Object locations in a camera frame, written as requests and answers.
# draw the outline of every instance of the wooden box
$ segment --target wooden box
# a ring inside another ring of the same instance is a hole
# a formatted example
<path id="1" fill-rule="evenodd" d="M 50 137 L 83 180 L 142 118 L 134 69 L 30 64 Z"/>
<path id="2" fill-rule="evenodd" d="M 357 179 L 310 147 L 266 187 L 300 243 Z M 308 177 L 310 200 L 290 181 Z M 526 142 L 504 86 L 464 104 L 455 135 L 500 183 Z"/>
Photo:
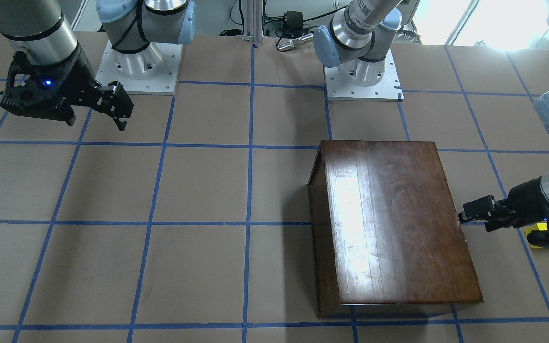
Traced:
<path id="1" fill-rule="evenodd" d="M 434 143 L 322 141 L 309 193 L 320 318 L 482 302 Z"/>

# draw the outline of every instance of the blue tape grid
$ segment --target blue tape grid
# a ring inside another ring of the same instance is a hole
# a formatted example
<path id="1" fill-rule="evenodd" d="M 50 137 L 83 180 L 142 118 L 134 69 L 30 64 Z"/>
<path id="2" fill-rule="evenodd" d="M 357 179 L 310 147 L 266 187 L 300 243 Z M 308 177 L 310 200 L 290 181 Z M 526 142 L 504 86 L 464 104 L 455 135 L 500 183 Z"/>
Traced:
<path id="1" fill-rule="evenodd" d="M 533 102 L 533 98 L 532 96 L 530 95 L 530 92 L 527 88 L 527 85 L 525 84 L 525 81 L 523 80 L 522 76 L 520 75 L 520 72 L 518 71 L 518 68 L 516 67 L 516 64 L 514 63 L 514 61 L 512 60 L 512 56 L 510 56 L 509 52 L 506 52 L 506 55 L 508 56 L 508 60 L 509 62 L 511 63 L 512 65 L 512 68 L 514 68 L 514 72 L 516 72 L 516 75 L 518 76 L 518 79 L 520 80 L 520 83 L 522 84 L 522 87 L 525 89 L 525 91 L 527 92 L 527 95 L 529 95 L 529 99 L 531 100 L 531 103 Z M 546 132 L 548 133 L 548 136 L 549 136 L 549 130 L 547 128 L 545 128 Z M 521 229 L 516 229 L 516 232 L 518 232 L 518 237 L 520 238 L 520 241 L 522 242 L 522 247 L 525 249 L 525 254 L 527 254 L 527 258 L 529 260 L 529 264 L 531 265 L 531 269 L 533 271 L 533 274 L 535 275 L 535 280 L 537 281 L 538 285 L 539 285 L 539 290 L 541 291 L 542 293 L 542 296 L 543 296 L 543 300 L 545 301 L 545 304 L 548 308 L 548 312 L 549 312 L 549 299 L 548 299 L 548 295 L 546 294 L 546 291 L 545 291 L 545 288 L 543 287 L 543 283 L 541 281 L 541 278 L 539 277 L 539 273 L 538 273 L 538 270 L 536 269 L 535 267 L 535 263 L 533 262 L 533 258 L 531 256 L 531 252 L 530 252 L 530 249 L 528 247 L 528 243 L 527 241 L 525 241 L 525 235 L 524 235 L 524 232 L 521 230 Z"/>
<path id="2" fill-rule="evenodd" d="M 92 111 L 89 112 L 89 115 L 87 116 L 87 119 L 85 121 L 85 124 L 82 128 L 82 132 L 80 134 L 80 137 L 78 141 L 0 141 L 0 144 L 53 144 L 53 145 L 75 145 L 76 150 L 74 152 L 74 155 L 72 157 L 70 167 L 67 172 L 67 176 L 65 178 L 65 181 L 63 183 L 63 187 L 61 189 L 61 192 L 59 194 L 59 199 L 57 200 L 57 205 L 55 206 L 55 211 L 52 215 L 52 220 L 0 220 L 0 223 L 9 223 L 9 224 L 48 224 L 48 232 L 46 233 L 46 237 L 44 238 L 44 244 L 42 246 L 42 250 L 40 252 L 39 260 L 37 263 L 37 266 L 35 268 L 35 272 L 33 274 L 33 279 L 29 287 L 28 295 L 26 297 L 25 304 L 23 306 L 23 309 L 21 311 L 21 315 L 18 321 L 17 325 L 0 325 L 0 330 L 13 330 L 15 332 L 13 342 L 18 340 L 18 334 L 22 330 L 128 330 L 128 341 L 132 341 L 132 333 L 134 330 L 149 330 L 149 329 L 189 329 L 189 328 L 230 328 L 230 329 L 242 329 L 243 330 L 243 343 L 246 342 L 246 329 L 247 328 L 264 328 L 264 327 L 314 327 L 314 326 L 351 326 L 353 328 L 353 339 L 354 342 L 359 341 L 359 337 L 357 336 L 357 327 L 358 326 L 381 326 L 381 325 L 455 325 L 457 329 L 457 333 L 459 334 L 459 341 L 460 343 L 463 343 L 463 336 L 460 329 L 460 324 L 477 324 L 477 323 L 520 323 L 520 322 L 549 322 L 549 317 L 519 317 L 519 318 L 485 318 L 485 319 L 459 319 L 458 315 L 456 313 L 456 309 L 454 306 L 452 306 L 453 311 L 453 318 L 452 320 L 400 320 L 400 321 L 357 321 L 357 318 L 355 316 L 355 311 L 352 310 L 352 316 L 350 322 L 299 322 L 299 323 L 285 323 L 285 322 L 275 322 L 275 323 L 248 323 L 247 319 L 247 308 L 248 308 L 248 277 L 249 277 L 249 252 L 250 252 L 250 226 L 251 225 L 310 225 L 309 222 L 251 222 L 251 170 L 252 170 L 252 157 L 253 157 L 253 149 L 317 149 L 318 146 L 268 146 L 268 145 L 253 145 L 253 91 L 255 87 L 279 87 L 279 88 L 291 88 L 291 89 L 322 89 L 324 93 L 325 98 L 325 109 L 326 109 L 326 119 L 327 119 L 327 128 L 328 128 L 328 136 L 329 138 L 333 138 L 332 133 L 332 127 L 331 127 L 331 121 L 330 121 L 330 113 L 329 113 L 329 105 L 327 102 L 327 89 L 324 85 L 276 85 L 276 84 L 256 84 L 254 82 L 254 50 L 256 46 L 251 47 L 251 82 L 249 84 L 247 83 L 234 83 L 234 82 L 196 82 L 196 81 L 180 81 L 180 83 L 183 84 L 213 84 L 213 85 L 238 85 L 238 86 L 249 86 L 251 89 L 251 108 L 250 108 L 250 144 L 249 145 L 208 145 L 208 144 L 176 144 L 176 143 L 167 143 L 168 139 L 168 132 L 170 128 L 170 124 L 172 121 L 172 115 L 173 115 L 173 107 L 174 107 L 174 99 L 172 101 L 169 120 L 167 123 L 167 130 L 165 133 L 165 139 L 163 143 L 112 143 L 112 142 L 84 142 L 83 135 L 85 133 L 85 130 L 87 128 L 87 125 L 89 123 L 90 114 Z M 453 71 L 455 72 L 455 76 L 457 78 L 457 81 L 459 82 L 459 85 L 461 87 L 462 91 L 425 91 L 425 90 L 404 90 L 408 93 L 444 93 L 444 94 L 459 94 L 464 95 L 464 98 L 466 98 L 467 105 L 470 109 L 470 113 L 474 119 L 475 125 L 477 127 L 477 130 L 479 132 L 479 135 L 482 139 L 482 143 L 484 145 L 484 149 L 482 150 L 467 150 L 467 149 L 438 149 L 439 151 L 451 151 L 451 152 L 479 152 L 479 153 L 486 153 L 489 157 L 489 160 L 491 162 L 491 165 L 493 167 L 495 176 L 497 177 L 497 181 L 499 182 L 499 186 L 501 187 L 501 191 L 503 196 L 506 196 L 505 187 L 503 187 L 503 183 L 501 182 L 501 178 L 499 177 L 499 173 L 497 171 L 497 168 L 495 166 L 494 160 L 492 159 L 492 153 L 514 153 L 514 154 L 549 154 L 549 151 L 515 151 L 515 150 L 490 150 L 488 149 L 488 146 L 486 144 L 486 141 L 482 135 L 481 128 L 479 126 L 478 121 L 476 120 L 476 117 L 473 113 L 473 109 L 471 108 L 471 104 L 467 98 L 467 95 L 497 95 L 497 96 L 527 96 L 531 101 L 533 101 L 534 97 L 540 96 L 536 94 L 531 94 L 528 91 L 527 86 L 524 83 L 524 80 L 522 79 L 520 72 L 517 70 L 516 65 L 514 65 L 514 61 L 508 54 L 508 59 L 510 63 L 512 64 L 512 67 L 514 68 L 514 71 L 516 72 L 521 84 L 523 85 L 525 89 L 525 94 L 515 94 L 515 93 L 484 93 L 484 92 L 469 92 L 465 91 L 462 82 L 460 81 L 460 77 L 458 72 L 456 71 L 455 64 L 453 63 L 453 59 L 451 58 L 448 48 L 445 48 L 449 61 L 453 67 Z M 399 108 L 399 114 L 401 116 L 401 120 L 405 129 L 406 133 L 406 139 L 410 140 L 410 134 L 407 128 L 407 123 L 405 120 L 405 116 L 403 113 L 403 108 L 401 106 L 401 102 L 398 102 L 398 108 Z M 0 121 L 0 129 L 2 125 L 4 124 L 4 121 L 7 117 L 7 113 L 4 113 L 4 116 L 2 117 Z M 57 213 L 59 211 L 61 201 L 63 199 L 65 189 L 67 187 L 72 168 L 74 166 L 75 160 L 78 156 L 79 149 L 82 145 L 116 145 L 116 146 L 161 146 L 162 152 L 161 152 L 161 160 L 159 162 L 159 169 L 158 174 L 154 186 L 154 198 L 152 200 L 152 206 L 150 209 L 150 219 L 148 222 L 105 222 L 105 221 L 58 221 L 56 220 Z M 249 151 L 249 164 L 248 164 L 248 204 L 247 204 L 247 220 L 246 222 L 156 222 L 153 220 L 154 215 L 154 209 L 155 209 L 155 203 L 157 200 L 157 191 L 159 187 L 159 181 L 162 174 L 162 165 L 165 158 L 166 153 L 166 147 L 169 146 L 178 146 L 178 147 L 188 147 L 188 148 L 246 148 Z M 26 311 L 28 310 L 29 303 L 31 301 L 31 296 L 33 289 L 35 287 L 35 283 L 37 281 L 37 277 L 39 275 L 39 271 L 41 268 L 41 263 L 43 262 L 43 258 L 46 252 L 46 248 L 48 246 L 48 241 L 50 239 L 50 235 L 52 232 L 52 228 L 54 225 L 57 224 L 76 224 L 76 225 L 147 225 L 148 228 L 146 230 L 146 239 L 144 244 L 144 252 L 142 256 L 142 264 L 141 264 L 141 271 L 139 280 L 137 282 L 137 291 L 135 294 L 135 302 L 133 304 L 133 312 L 131 317 L 131 322 L 129 325 L 24 325 L 24 317 L 26 316 Z M 246 247 L 245 247 L 245 270 L 244 270 L 244 304 L 243 304 L 243 322 L 242 323 L 213 323 L 213 324 L 201 324 L 201 323 L 162 323 L 162 324 L 136 324 L 136 315 L 137 315 L 137 309 L 139 306 L 139 298 L 140 298 L 140 292 L 141 292 L 141 286 L 142 286 L 142 278 L 144 274 L 144 267 L 146 263 L 146 256 L 148 253 L 149 243 L 150 243 L 150 234 L 151 234 L 151 227 L 154 225 L 238 225 L 246 226 Z M 545 293 L 545 289 L 543 288 L 543 284 L 541 283 L 541 280 L 539 278 L 538 272 L 536 270 L 536 267 L 532 261 L 531 255 L 528 250 L 528 246 L 525 243 L 525 240 L 523 239 L 523 234 L 520 230 L 518 230 L 519 237 L 523 243 L 523 247 L 525 248 L 525 253 L 527 254 L 528 261 L 531 265 L 532 271 L 534 273 L 534 276 L 536 277 L 536 280 L 538 282 L 540 291 L 543 295 L 543 299 L 546 302 L 546 305 L 549 309 L 549 300 L 547 298 L 547 295 Z"/>
<path id="3" fill-rule="evenodd" d="M 76 145 L 76 149 L 73 153 L 73 157 L 71 158 L 71 162 L 69 164 L 69 168 L 67 169 L 67 175 L 65 176 L 65 180 L 63 182 L 63 187 L 61 188 L 61 192 L 59 193 L 59 198 L 56 201 L 56 206 L 54 207 L 54 213 L 52 213 L 52 219 L 50 221 L 50 225 L 48 226 L 48 231 L 46 232 L 46 237 L 44 237 L 44 243 L 41 247 L 40 256 L 37 259 L 37 265 L 35 266 L 35 272 L 33 272 L 33 278 L 31 279 L 31 283 L 29 285 L 29 290 L 27 291 L 27 297 L 24 300 L 24 305 L 22 306 L 22 311 L 20 313 L 20 317 L 18 318 L 18 325 L 16 329 L 14 330 L 14 336 L 12 339 L 12 343 L 16 343 L 18 341 L 18 336 L 20 335 L 20 331 L 22 328 L 22 325 L 24 324 L 24 318 L 27 315 L 27 310 L 29 308 L 29 303 L 31 302 L 31 297 L 33 296 L 33 290 L 35 289 L 35 284 L 37 283 L 37 278 L 40 273 L 41 264 L 44 260 L 44 256 L 46 255 L 46 248 L 48 248 L 48 242 L 50 241 L 50 236 L 52 235 L 52 229 L 54 228 L 54 221 L 56 220 L 57 215 L 59 214 L 59 209 L 61 208 L 61 202 L 63 202 L 63 197 L 65 196 L 65 189 L 67 189 L 67 184 L 69 183 L 69 178 L 71 178 L 71 171 L 73 170 L 73 166 L 76 163 L 76 159 L 78 158 L 78 153 L 80 150 L 81 145 L 79 144 L 83 136 L 86 132 L 86 128 L 88 127 L 88 123 L 90 121 L 90 115 L 92 114 L 92 110 L 90 109 L 88 111 L 88 115 L 86 117 L 86 120 L 84 122 L 84 125 L 82 127 L 82 132 L 80 133 L 80 137 L 78 139 L 78 144 Z"/>
<path id="4" fill-rule="evenodd" d="M 161 156 L 160 156 L 160 161 L 158 162 L 158 172 L 156 174 L 156 180 L 154 185 L 154 197 L 152 197 L 152 205 L 150 207 L 150 216 L 148 217 L 148 227 L 145 232 L 145 243 L 143 247 L 143 255 L 141 257 L 139 279 L 137 280 L 137 290 L 135 292 L 135 300 L 132 306 L 131 323 L 130 323 L 130 328 L 128 329 L 128 336 L 126 339 L 128 343 L 132 342 L 132 335 L 134 332 L 135 322 L 137 321 L 137 311 L 139 310 L 139 299 L 141 297 L 141 288 L 143 286 L 143 276 L 145 274 L 145 265 L 148 260 L 148 250 L 150 248 L 150 237 L 152 233 L 152 226 L 154 224 L 154 212 L 156 209 L 156 200 L 158 199 L 158 190 L 160 187 L 160 180 L 162 176 L 162 166 L 164 165 L 164 159 L 166 154 L 166 143 L 168 141 L 168 134 L 171 128 L 171 121 L 173 120 L 174 108 L 175 108 L 175 97 L 171 99 L 171 106 L 168 113 L 168 120 L 166 122 L 166 130 L 164 134 L 164 139 L 162 141 Z"/>
<path id="5" fill-rule="evenodd" d="M 490 163 L 491 163 L 491 165 L 492 165 L 493 171 L 495 172 L 495 176 L 496 176 L 496 178 L 497 178 L 497 182 L 499 183 L 499 187 L 501 187 L 501 193 L 502 193 L 503 197 L 505 198 L 505 197 L 507 197 L 507 191 L 506 191 L 506 189 L 505 189 L 503 183 L 501 182 L 501 177 L 500 177 L 500 175 L 499 175 L 499 172 L 497 171 L 497 166 L 495 165 L 495 161 L 494 161 L 493 158 L 492 158 L 492 154 L 491 154 L 490 150 L 488 150 L 488 145 L 486 144 L 486 140 L 484 139 L 484 135 L 482 135 L 482 130 L 481 130 L 481 128 L 480 128 L 480 125 L 479 125 L 479 123 L 478 123 L 478 121 L 477 121 L 477 118 L 476 118 L 474 112 L 473 112 L 473 109 L 471 108 L 471 104 L 470 104 L 470 102 L 469 102 L 469 98 L 467 97 L 467 93 L 466 93 L 466 91 L 465 91 L 465 89 L 464 89 L 464 87 L 463 87 L 463 84 L 462 84 L 461 80 L 460 80 L 460 76 L 459 76 L 459 73 L 457 72 L 457 69 L 456 69 L 456 67 L 455 67 L 455 63 L 454 63 L 454 61 L 453 61 L 453 58 L 452 58 L 451 55 L 450 55 L 450 52 L 449 52 L 449 50 L 448 50 L 448 47 L 447 47 L 447 46 L 444 46 L 444 49 L 446 50 L 446 54 L 447 54 L 447 56 L 448 56 L 448 59 L 449 59 L 449 61 L 450 61 L 450 64 L 451 64 L 451 66 L 453 67 L 453 72 L 455 73 L 455 77 L 456 77 L 457 81 L 459 82 L 459 86 L 460 86 L 461 91 L 462 91 L 462 93 L 463 93 L 463 96 L 464 96 L 464 98 L 465 98 L 465 100 L 466 100 L 467 107 L 469 108 L 469 111 L 470 111 L 470 113 L 471 113 L 471 116 L 473 117 L 474 123 L 475 123 L 475 125 L 476 125 L 476 129 L 477 129 L 477 131 L 478 131 L 478 133 L 479 133 L 479 135 L 480 135 L 480 139 L 482 140 L 482 144 L 484 145 L 484 149 L 487 151 L 488 159 L 490 160 Z M 526 94 L 525 96 L 529 96 L 529 99 L 530 99 L 531 102 L 532 102 L 532 97 L 531 97 L 531 95 L 530 95 L 530 92 L 529 92 L 528 89 L 527 89 L 527 86 L 526 86 L 525 83 L 524 83 L 524 80 L 522 79 L 522 77 L 521 77 L 521 75 L 520 75 L 520 72 L 518 72 L 518 69 L 516 68 L 516 65 L 514 65 L 514 61 L 513 61 L 512 58 L 510 57 L 510 54 L 507 53 L 507 52 L 506 52 L 506 54 L 507 54 L 507 57 L 508 57 L 510 63 L 512 64 L 512 68 L 514 68 L 514 71 L 516 72 L 516 75 L 518 76 L 518 79 L 520 80 L 520 82 L 521 82 L 521 84 L 523 85 L 525 91 L 527 92 L 527 94 Z M 523 248 L 524 248 L 524 250 L 525 250 L 525 254 L 527 255 L 528 262 L 529 262 L 529 264 L 531 265 L 531 269 L 532 269 L 533 275 L 535 276 L 535 280 L 536 280 L 536 282 L 537 282 L 538 285 L 539 285 L 539 290 L 541 291 L 541 294 L 542 294 L 542 297 L 543 297 L 543 301 L 545 302 L 545 304 L 546 304 L 546 306 L 547 306 L 547 308 L 548 308 L 548 311 L 549 311 L 549 299 L 548 299 L 548 296 L 547 296 L 547 294 L 546 294 L 545 288 L 543 287 L 543 283 L 541 282 L 541 279 L 540 279 L 540 277 L 539 277 L 539 274 L 538 274 L 538 271 L 537 271 L 537 269 L 536 269 L 536 267 L 535 267 L 535 264 L 534 264 L 534 262 L 533 262 L 533 260 L 532 260 L 531 252 L 529 251 L 528 244 L 527 244 L 527 242 L 525 241 L 524 234 L 523 234 L 523 232 L 522 232 L 521 229 L 517 229 L 517 232 L 518 232 L 518 237 L 519 237 L 519 239 L 520 239 L 520 241 L 521 241 L 521 243 L 522 243 L 522 246 L 523 246 Z M 460 340 L 460 342 L 462 342 L 462 332 L 461 332 L 460 328 L 458 328 L 458 333 L 459 333 L 459 340 Z"/>

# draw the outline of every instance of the white metal base plate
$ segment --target white metal base plate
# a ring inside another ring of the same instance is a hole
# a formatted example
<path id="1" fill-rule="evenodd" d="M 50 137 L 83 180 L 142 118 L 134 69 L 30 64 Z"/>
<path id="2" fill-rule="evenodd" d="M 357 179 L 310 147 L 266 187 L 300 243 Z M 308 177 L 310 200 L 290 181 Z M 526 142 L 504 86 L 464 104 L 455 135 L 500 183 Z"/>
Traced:
<path id="1" fill-rule="evenodd" d="M 129 94 L 175 95 L 183 45 L 165 43 L 155 43 L 155 45 L 161 51 L 166 64 L 162 66 L 161 72 L 156 76 L 135 80 L 126 78 L 118 72 L 111 49 L 112 44 L 108 41 L 96 73 L 96 80 L 102 85 L 118 81 L 124 85 L 126 93 Z"/>
<path id="2" fill-rule="evenodd" d="M 399 76 L 393 61 L 391 50 L 385 57 L 386 69 L 381 82 L 370 87 L 362 87 L 351 82 L 351 76 L 342 75 L 338 67 L 325 70 L 327 98 L 330 100 L 358 100 L 358 101 L 397 101 L 403 100 L 404 94 L 399 84 Z"/>

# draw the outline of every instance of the power adapter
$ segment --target power adapter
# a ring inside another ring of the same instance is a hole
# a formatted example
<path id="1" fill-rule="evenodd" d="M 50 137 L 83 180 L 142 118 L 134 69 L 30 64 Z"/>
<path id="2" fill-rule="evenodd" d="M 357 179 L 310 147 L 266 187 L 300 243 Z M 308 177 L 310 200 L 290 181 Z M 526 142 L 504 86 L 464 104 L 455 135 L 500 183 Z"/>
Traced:
<path id="1" fill-rule="evenodd" d="M 286 11 L 283 13 L 281 31 L 285 38 L 297 38 L 304 34 L 302 12 Z"/>

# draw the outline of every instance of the wooden box top surface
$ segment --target wooden box top surface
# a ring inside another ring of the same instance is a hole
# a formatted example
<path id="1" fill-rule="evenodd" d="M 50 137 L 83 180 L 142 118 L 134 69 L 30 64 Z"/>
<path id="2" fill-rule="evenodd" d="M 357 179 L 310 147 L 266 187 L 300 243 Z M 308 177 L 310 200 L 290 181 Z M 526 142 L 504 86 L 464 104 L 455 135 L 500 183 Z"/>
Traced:
<path id="1" fill-rule="evenodd" d="M 434 143 L 322 141 L 316 163 L 341 304 L 482 302 Z"/>

